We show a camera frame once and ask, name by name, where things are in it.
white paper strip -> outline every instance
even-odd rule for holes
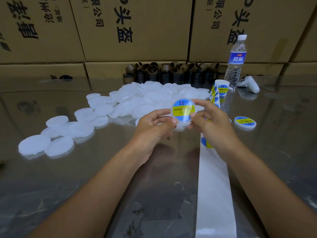
[[[236,219],[227,164],[200,142],[196,238],[206,237],[236,238]]]

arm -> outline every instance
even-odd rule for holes
[[[172,117],[160,117],[169,113],[161,109],[142,117],[132,140],[29,237],[103,237],[134,173],[161,137],[176,127]]]
[[[189,128],[201,130],[232,168],[270,237],[316,237],[317,216],[267,165],[238,139],[228,116],[209,101],[192,114]]]

stack of cardboard boxes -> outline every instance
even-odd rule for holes
[[[317,73],[317,0],[1,2],[1,79],[71,76],[84,81],[64,89],[94,90],[96,80],[121,78],[137,61],[225,65],[239,34],[248,35],[243,75],[282,73],[282,84],[298,84],[290,74]]]

shiny metal table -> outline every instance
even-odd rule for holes
[[[121,79],[68,90],[50,81],[32,80],[36,90],[21,91],[12,81],[0,93],[0,236],[23,237],[83,186],[131,138],[134,120],[111,120],[65,157],[43,155],[27,160],[18,143],[39,134],[56,115],[75,120],[87,107],[85,96],[117,90]],[[317,112],[315,87],[263,87],[258,95],[237,90],[223,107],[233,120],[248,116],[252,131],[234,126],[239,138],[312,209],[317,212]],[[196,224],[200,134],[185,130],[161,141],[150,160],[133,177],[106,232],[106,237],[194,237]],[[265,230],[239,182],[229,169],[237,237],[266,237]]]

plastic water bottle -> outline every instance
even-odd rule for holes
[[[224,79],[230,82],[229,89],[235,89],[240,78],[241,67],[247,54],[247,48],[245,46],[245,40],[247,35],[239,35],[238,41],[233,45],[230,51],[230,57],[228,61],[228,69],[224,76]]]

